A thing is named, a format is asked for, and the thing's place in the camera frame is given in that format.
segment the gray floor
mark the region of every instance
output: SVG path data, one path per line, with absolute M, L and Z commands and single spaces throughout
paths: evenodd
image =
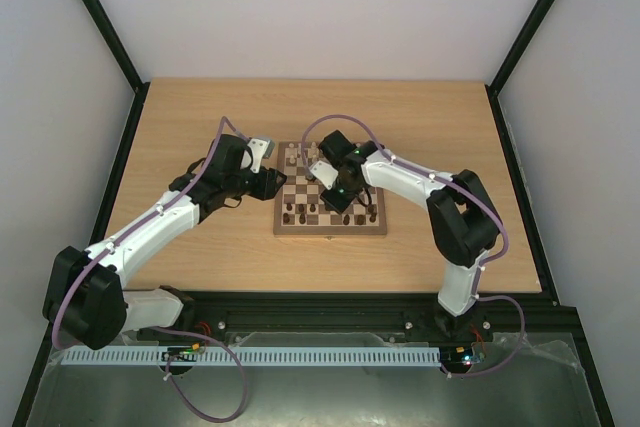
M 570 346 L 549 340 L 538 336 L 532 342 L 537 347 L 519 354 L 504 370 L 479 379 L 447 380 L 437 369 L 250 368 L 249 406 L 229 425 L 598 425 L 584 375 L 571 365 L 575 359 Z M 192 401 L 211 415 L 230 414 L 240 398 L 240 377 L 234 368 L 194 368 L 179 381 Z M 51 365 L 29 425 L 210 424 L 182 405 L 155 367 Z

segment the white slotted strip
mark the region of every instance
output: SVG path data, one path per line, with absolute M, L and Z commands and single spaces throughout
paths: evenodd
M 164 365 L 170 347 L 107 346 L 94 351 L 85 346 L 68 349 L 62 365 L 142 366 Z M 233 347 L 247 367 L 440 367 L 440 351 L 432 347 Z M 187 355 L 176 360 L 181 365 L 233 366 L 235 362 L 219 347 L 210 347 L 202 355 Z

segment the tabletop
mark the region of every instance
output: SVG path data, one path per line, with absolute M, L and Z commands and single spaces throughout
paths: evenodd
M 327 114 L 365 122 L 396 155 L 446 172 L 476 172 L 500 214 L 509 253 L 487 266 L 484 292 L 539 292 L 540 285 L 484 85 L 480 82 L 154 79 L 108 234 L 148 209 L 189 164 L 204 157 L 220 117 L 248 136 L 299 139 Z M 339 128 L 329 121 L 320 141 Z M 266 161 L 275 166 L 277 155 Z M 276 237 L 274 202 L 246 198 L 170 243 L 128 288 L 295 292 L 437 292 L 444 275 L 427 213 L 386 192 L 386 237 Z M 495 249 L 500 248 L 498 240 Z

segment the wooden chessboard frame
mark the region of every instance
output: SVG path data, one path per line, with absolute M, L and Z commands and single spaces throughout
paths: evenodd
M 298 146 L 300 145 L 300 142 L 287 141 L 287 142 L 278 143 L 277 168 L 278 170 L 280 170 L 285 174 L 286 174 L 285 168 L 287 167 L 286 152 L 288 149 L 289 150 L 291 149 L 290 147 L 291 144 L 293 144 L 295 148 L 298 148 Z M 312 144 L 313 142 L 306 142 L 305 148 L 307 149 L 311 148 Z M 302 186 L 305 188 L 307 186 L 317 187 L 317 190 L 318 190 L 317 194 L 304 192 L 305 195 L 311 195 L 314 198 L 317 196 L 318 198 L 317 200 L 318 213 L 315 215 L 318 215 L 318 216 L 329 215 L 329 216 L 332 216 L 331 217 L 332 220 L 335 218 L 342 218 L 343 214 L 338 214 L 337 212 L 332 212 L 327 210 L 324 203 L 320 201 L 319 199 L 320 194 L 324 190 L 324 186 L 317 180 L 309 182 L 303 178 L 304 171 L 302 170 L 302 167 L 300 165 L 299 155 L 296 155 L 296 169 L 299 171 L 297 172 L 298 175 L 295 175 L 295 176 L 288 175 L 287 183 L 285 184 L 285 186 L 294 185 L 296 187 Z M 293 225 L 283 225 L 283 221 L 282 221 L 283 214 L 290 213 L 291 215 L 294 215 L 294 216 L 299 215 L 299 213 L 296 211 L 297 204 L 295 202 L 293 203 L 294 205 L 293 210 L 291 212 L 287 212 L 285 206 L 289 202 L 286 202 L 285 198 L 286 196 L 292 195 L 292 194 L 285 193 L 285 190 L 286 189 L 284 187 L 280 189 L 280 191 L 278 192 L 275 198 L 275 209 L 274 209 L 274 216 L 273 216 L 273 233 L 275 236 L 309 236 L 309 237 L 317 237 L 317 236 L 345 237 L 346 236 L 348 237 L 348 236 L 365 235 L 365 236 L 384 237 L 387 235 L 387 213 L 386 213 L 386 208 L 384 204 L 384 192 L 382 189 L 371 188 L 370 190 L 371 197 L 373 199 L 372 203 L 373 205 L 376 206 L 376 210 L 377 210 L 376 212 L 377 223 L 375 225 L 371 225 L 371 224 L 357 225 L 355 223 L 355 219 L 353 222 L 350 222 L 349 225 L 344 225 L 342 222 L 340 224 L 334 224 L 334 225 L 296 225 L 295 222 Z M 369 215 L 365 207 L 358 204 L 355 200 L 347 209 L 346 214 L 354 217 L 355 215 L 365 215 L 365 216 Z

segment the black vertical post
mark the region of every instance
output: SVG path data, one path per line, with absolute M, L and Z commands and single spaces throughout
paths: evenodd
M 522 57 L 522 54 L 524 54 L 524 51 L 529 45 L 529 42 L 531 42 L 531 39 L 533 39 L 533 36 L 538 30 L 538 27 L 540 27 L 540 24 L 546 17 L 547 12 L 549 12 L 549 9 L 553 5 L 554 1 L 555 0 L 537 0 L 536 4 L 531 10 L 531 13 L 529 14 L 529 17 L 527 17 L 527 20 L 522 26 L 518 37 L 516 37 L 515 42 L 509 50 L 509 53 L 505 57 L 504 62 L 502 62 L 502 65 L 500 66 L 496 77 L 493 79 L 493 82 L 491 82 L 491 85 L 489 86 L 491 95 L 498 95 L 504 87 L 504 84 L 507 83 L 507 80 L 513 72 L 513 69 L 515 69 L 518 61 L 520 60 L 520 57 Z
M 111 53 L 116 58 L 118 65 L 122 69 L 122 73 L 129 81 L 129 85 L 131 85 L 134 92 L 138 92 L 143 86 L 142 79 L 140 79 L 116 30 L 113 28 L 109 17 L 107 17 L 107 13 L 104 11 L 100 0 L 82 0 L 82 2 L 84 2 L 85 7 L 89 11 L 102 37 L 104 37 L 109 49 L 111 49 Z

